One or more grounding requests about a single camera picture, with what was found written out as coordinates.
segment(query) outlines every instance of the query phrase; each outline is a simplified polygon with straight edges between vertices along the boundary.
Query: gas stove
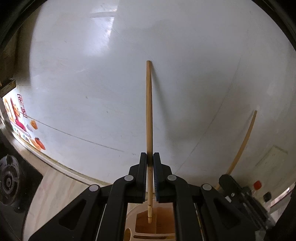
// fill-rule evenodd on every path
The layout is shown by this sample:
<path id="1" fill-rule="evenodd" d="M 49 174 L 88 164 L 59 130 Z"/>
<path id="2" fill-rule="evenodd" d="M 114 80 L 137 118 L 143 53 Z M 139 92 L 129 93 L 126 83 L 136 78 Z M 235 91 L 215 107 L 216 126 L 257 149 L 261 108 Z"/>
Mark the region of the gas stove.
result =
<path id="1" fill-rule="evenodd" d="M 0 233 L 4 240 L 22 240 L 26 216 L 42 178 L 0 132 Z"/>

